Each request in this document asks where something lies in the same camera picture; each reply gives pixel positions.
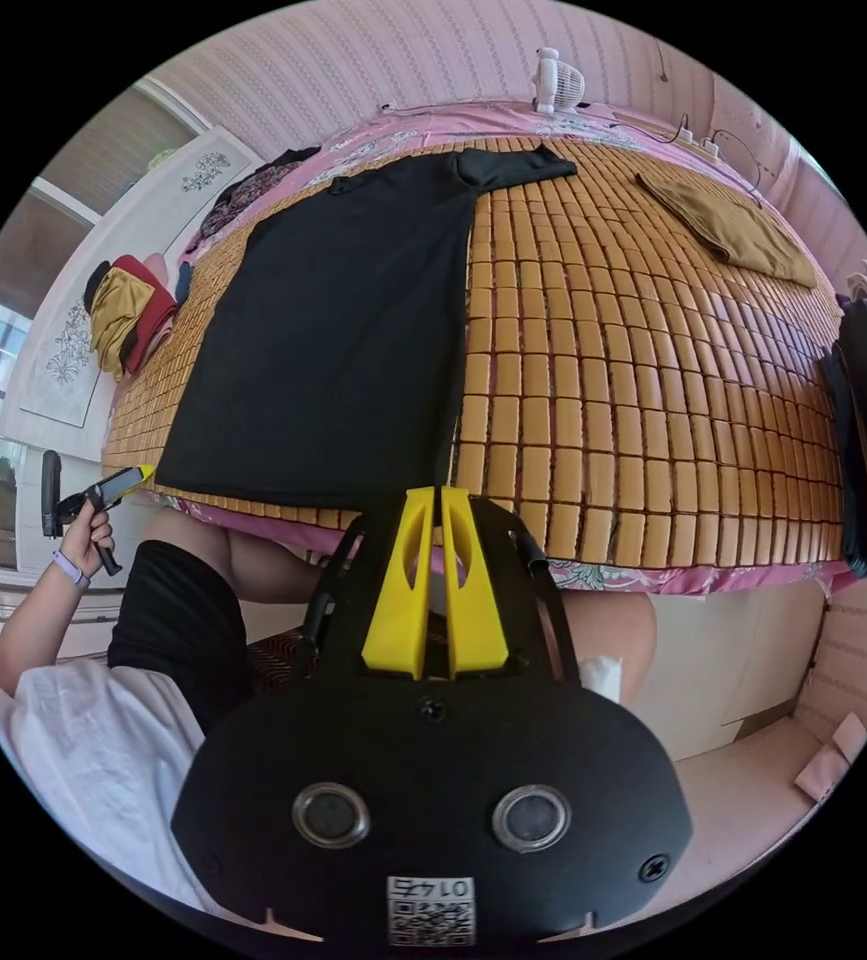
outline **hand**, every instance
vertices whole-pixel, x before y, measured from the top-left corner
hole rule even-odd
[[[109,550],[116,546],[110,515],[105,510],[96,513],[93,504],[87,500],[67,529],[60,544],[60,553],[92,579],[103,566],[96,551],[98,546]]]

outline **black t-shirt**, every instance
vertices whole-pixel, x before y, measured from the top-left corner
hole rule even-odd
[[[476,200],[575,173],[543,146],[406,157],[261,221],[217,301],[158,481],[357,510],[445,482]]]

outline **bamboo sleeping mat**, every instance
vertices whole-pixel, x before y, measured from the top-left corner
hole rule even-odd
[[[546,142],[576,163],[576,177],[477,204],[451,482],[517,511],[557,559],[631,568],[840,559],[832,407],[815,363],[840,313],[826,279],[807,290],[714,259],[633,183],[639,171],[667,172],[662,160]],[[701,174],[673,172],[736,197]],[[250,229],[196,264],[172,335],[117,405],[105,466],[158,462]],[[155,489],[333,529],[352,516]]]

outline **smartwatch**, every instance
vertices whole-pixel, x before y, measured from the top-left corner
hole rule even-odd
[[[78,586],[88,587],[90,578],[83,571],[67,560],[59,550],[53,551],[53,562]]]

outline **small fan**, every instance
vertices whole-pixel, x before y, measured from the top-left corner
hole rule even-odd
[[[533,78],[536,86],[533,109],[537,113],[553,113],[557,110],[576,113],[574,108],[583,99],[586,86],[583,74],[576,67],[561,62],[560,51],[553,47],[540,47],[536,52],[540,63]]]

